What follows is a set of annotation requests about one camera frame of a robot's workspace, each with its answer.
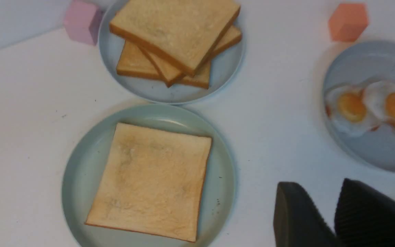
orange cube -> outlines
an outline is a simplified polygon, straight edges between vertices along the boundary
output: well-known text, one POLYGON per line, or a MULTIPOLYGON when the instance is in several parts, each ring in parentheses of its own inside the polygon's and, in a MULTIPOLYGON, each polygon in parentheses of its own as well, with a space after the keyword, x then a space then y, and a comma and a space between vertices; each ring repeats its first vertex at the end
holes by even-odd
POLYGON ((364 3, 341 3, 329 20, 332 40, 353 42, 368 26, 367 8, 364 3))

white table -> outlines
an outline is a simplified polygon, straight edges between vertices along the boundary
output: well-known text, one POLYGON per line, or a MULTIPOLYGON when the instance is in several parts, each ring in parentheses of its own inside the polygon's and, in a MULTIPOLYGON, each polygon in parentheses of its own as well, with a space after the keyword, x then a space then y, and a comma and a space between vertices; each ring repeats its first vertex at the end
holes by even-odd
MULTIPOLYGON (((274 246, 279 181, 304 186, 330 226, 343 178, 395 199, 395 174, 348 157, 321 119, 324 72, 349 46, 328 37, 338 1, 243 2, 240 72, 215 96, 184 106, 211 122, 235 157, 235 206, 212 246, 274 246)), ((395 1, 367 3, 371 24, 360 40, 395 41, 395 1)), ((61 209, 66 161, 96 122, 141 103, 111 78, 96 47, 63 29, 0 50, 1 247, 78 246, 61 209)))

black object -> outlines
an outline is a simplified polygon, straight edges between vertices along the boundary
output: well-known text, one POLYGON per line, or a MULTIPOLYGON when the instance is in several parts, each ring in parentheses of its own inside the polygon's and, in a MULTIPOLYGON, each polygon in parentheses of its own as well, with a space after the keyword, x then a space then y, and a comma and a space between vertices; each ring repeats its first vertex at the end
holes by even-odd
POLYGON ((395 247, 395 201, 360 181, 344 180, 334 222, 336 236, 302 186, 278 184, 277 247, 395 247))

light blue plate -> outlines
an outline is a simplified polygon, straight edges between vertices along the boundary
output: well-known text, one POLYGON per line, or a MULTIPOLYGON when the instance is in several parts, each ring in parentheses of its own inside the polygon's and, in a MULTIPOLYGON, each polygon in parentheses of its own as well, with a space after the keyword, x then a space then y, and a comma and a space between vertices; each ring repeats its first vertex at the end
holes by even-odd
POLYGON ((141 105, 119 111, 92 128, 75 147, 64 174, 62 206, 73 236, 82 247, 208 246, 221 231, 235 198, 235 171, 229 150, 204 119, 169 105, 141 105), (118 122, 213 138, 207 163, 195 244, 143 233, 87 226, 118 122))
MULTIPOLYGON (((179 84, 175 84, 168 89, 160 81, 117 75, 116 66, 124 46, 124 39, 110 33, 109 22, 126 3, 127 0, 117 0, 106 11, 100 24, 98 47, 101 59, 111 76, 136 96, 154 103, 172 105, 191 103, 220 90, 232 80, 240 68, 245 49, 245 37, 239 44, 229 48, 212 60, 209 89, 179 84)), ((235 26, 242 30, 240 22, 235 22, 235 26)))
MULTIPOLYGON (((323 96, 340 83, 357 84, 375 78, 395 81, 394 42, 363 42, 343 51, 326 73, 323 96)), ((331 136, 349 155, 369 166, 395 172, 395 136, 389 126, 382 125, 375 132, 367 132, 359 138, 349 138, 338 132, 326 117, 324 119, 331 136)))

bread slice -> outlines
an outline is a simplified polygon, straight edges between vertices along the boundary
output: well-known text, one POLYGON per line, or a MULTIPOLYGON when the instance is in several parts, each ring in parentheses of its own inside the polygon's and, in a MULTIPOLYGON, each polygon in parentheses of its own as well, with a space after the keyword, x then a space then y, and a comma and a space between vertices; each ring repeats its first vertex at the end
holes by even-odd
POLYGON ((194 76, 239 12, 232 0, 132 0, 109 29, 194 76))
MULTIPOLYGON (((208 58, 208 60, 215 58, 224 50, 240 42, 241 39, 242 32, 240 31, 240 29, 235 26, 231 26, 222 37, 222 39, 217 43, 214 50, 210 53, 210 57, 208 58)), ((154 53, 145 50, 144 48, 142 48, 141 50, 158 70, 159 74, 162 76, 163 81, 166 82, 167 86, 172 85, 176 80, 184 76, 182 71, 171 65, 169 62, 163 60, 154 53)))
POLYGON ((118 123, 85 224, 195 242, 211 143, 118 123))
MULTIPOLYGON (((210 86, 211 62, 205 63, 194 77, 183 77, 177 83, 202 87, 208 89, 210 86)), ((144 56, 143 52, 130 41, 126 41, 118 61, 116 71, 118 75, 129 77, 140 77, 151 80, 163 80, 158 70, 144 56)))

